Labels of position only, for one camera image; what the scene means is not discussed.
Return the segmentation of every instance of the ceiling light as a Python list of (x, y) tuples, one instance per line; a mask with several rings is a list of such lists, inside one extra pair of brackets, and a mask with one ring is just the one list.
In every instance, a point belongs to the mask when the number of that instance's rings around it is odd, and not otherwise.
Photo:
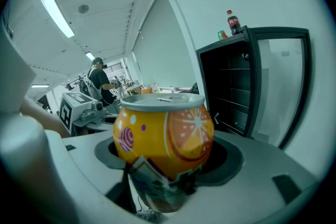
[(93, 61), (94, 58), (95, 58), (95, 57), (92, 55), (91, 52), (87, 52), (85, 55), (86, 55), (87, 57), (89, 57), (91, 61)]
[(41, 84), (41, 85), (39, 85), (39, 84), (35, 84), (35, 85), (31, 85), (31, 87), (32, 87), (32, 88), (47, 88), (47, 87), (49, 87), (49, 85), (46, 85), (46, 84), (45, 84), (45, 85), (42, 85), (42, 84)]
[(54, 22), (57, 24), (59, 29), (62, 30), (64, 35), (68, 38), (74, 36), (74, 32), (72, 32), (70, 26), (65, 21), (61, 11), (59, 10), (57, 3), (55, 0), (41, 0), (44, 8), (46, 8), (49, 15), (53, 18)]

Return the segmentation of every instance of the mini fridge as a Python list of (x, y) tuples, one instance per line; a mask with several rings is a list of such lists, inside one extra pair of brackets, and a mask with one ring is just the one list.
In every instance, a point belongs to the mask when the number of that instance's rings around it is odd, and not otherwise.
[(244, 26), (196, 52), (215, 129), (284, 147), (309, 89), (309, 31)]

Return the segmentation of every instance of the small can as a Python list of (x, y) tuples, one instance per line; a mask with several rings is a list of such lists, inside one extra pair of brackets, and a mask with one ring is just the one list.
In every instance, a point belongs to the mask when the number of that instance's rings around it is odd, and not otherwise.
[(177, 211), (187, 193), (193, 192), (192, 182), (209, 158), (214, 123), (204, 100), (190, 93), (121, 99), (114, 142), (119, 157), (131, 166), (129, 173), (140, 198), (153, 210)]
[(228, 36), (225, 34), (225, 31), (222, 30), (218, 32), (218, 38), (219, 40), (222, 40), (222, 39), (228, 38)]

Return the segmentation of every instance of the black logo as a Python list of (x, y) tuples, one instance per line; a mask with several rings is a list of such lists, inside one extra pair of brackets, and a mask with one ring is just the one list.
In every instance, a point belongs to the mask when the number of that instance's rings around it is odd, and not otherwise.
[(81, 92), (72, 92), (72, 93), (67, 93), (72, 99), (76, 100), (80, 104), (92, 102), (90, 98), (88, 98), (85, 94)]
[(64, 123), (65, 127), (70, 131), (71, 106), (62, 98), (62, 103), (59, 110), (59, 118)]

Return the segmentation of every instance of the white dot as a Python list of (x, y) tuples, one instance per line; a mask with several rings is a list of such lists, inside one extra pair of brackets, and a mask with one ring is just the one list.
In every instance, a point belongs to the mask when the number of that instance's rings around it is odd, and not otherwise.
[(130, 120), (131, 124), (133, 125), (136, 122), (136, 120), (137, 120), (137, 117), (135, 115), (132, 115), (131, 120)]

